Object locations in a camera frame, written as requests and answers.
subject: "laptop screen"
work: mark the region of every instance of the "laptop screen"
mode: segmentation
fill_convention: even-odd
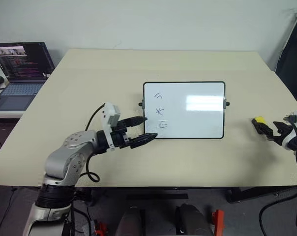
[[[46,80],[55,66],[44,42],[0,43],[0,68],[10,82]]]

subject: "white wall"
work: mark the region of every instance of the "white wall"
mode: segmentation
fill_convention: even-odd
[[[258,51],[271,69],[297,0],[0,0],[0,42],[68,48]]]

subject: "red clip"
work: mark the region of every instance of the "red clip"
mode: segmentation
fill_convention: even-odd
[[[96,225],[95,234],[97,236],[106,236],[106,234],[107,234],[107,225],[104,224],[104,223],[99,222]]]
[[[224,229],[224,212],[222,210],[216,210],[212,213],[212,220],[215,225],[215,236],[223,236]]]

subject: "handwritten symbol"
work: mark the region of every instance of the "handwritten symbol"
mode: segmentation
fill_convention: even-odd
[[[167,128],[167,126],[168,126],[168,124],[166,124],[164,121],[161,121],[161,122],[159,123],[159,127],[160,127],[160,128]]]
[[[159,98],[160,97],[160,99],[163,99],[163,97],[162,97],[162,95],[160,95],[160,92],[159,93],[157,93],[157,94],[155,94],[155,96],[154,96],[155,98]]]
[[[164,114],[161,113],[161,111],[163,111],[164,109],[158,108],[156,109],[156,113],[163,116]]]

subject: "table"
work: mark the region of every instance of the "table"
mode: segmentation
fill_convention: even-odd
[[[0,150],[0,185],[39,185],[48,155],[83,130],[103,102],[118,105],[120,118],[142,115],[138,102],[146,81],[222,80],[231,103],[222,140],[154,140],[107,152],[90,162],[101,181],[83,177],[77,186],[297,185],[293,152],[258,135],[250,122],[263,116],[274,129],[272,121],[297,110],[288,89],[256,53],[78,49],[65,55]],[[101,129],[99,116],[90,127]],[[128,134],[142,132],[138,126]]]

